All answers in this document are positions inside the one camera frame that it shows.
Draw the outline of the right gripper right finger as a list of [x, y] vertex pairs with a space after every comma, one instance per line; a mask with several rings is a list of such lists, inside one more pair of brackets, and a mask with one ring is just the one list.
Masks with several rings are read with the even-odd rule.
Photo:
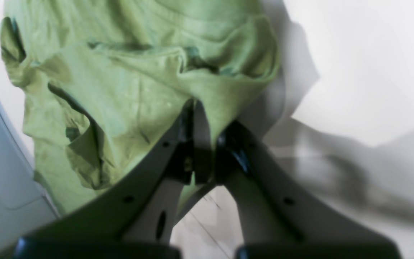
[[311, 195], [245, 126], [216, 138], [200, 101], [193, 108], [197, 185], [224, 186], [237, 205], [244, 244], [237, 259], [399, 259], [389, 238]]

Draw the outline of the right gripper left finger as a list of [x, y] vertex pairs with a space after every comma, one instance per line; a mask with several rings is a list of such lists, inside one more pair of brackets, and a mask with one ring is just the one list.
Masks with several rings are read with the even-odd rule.
[[0, 259], [180, 259], [169, 244], [194, 171], [194, 100], [110, 190], [74, 213], [22, 236]]

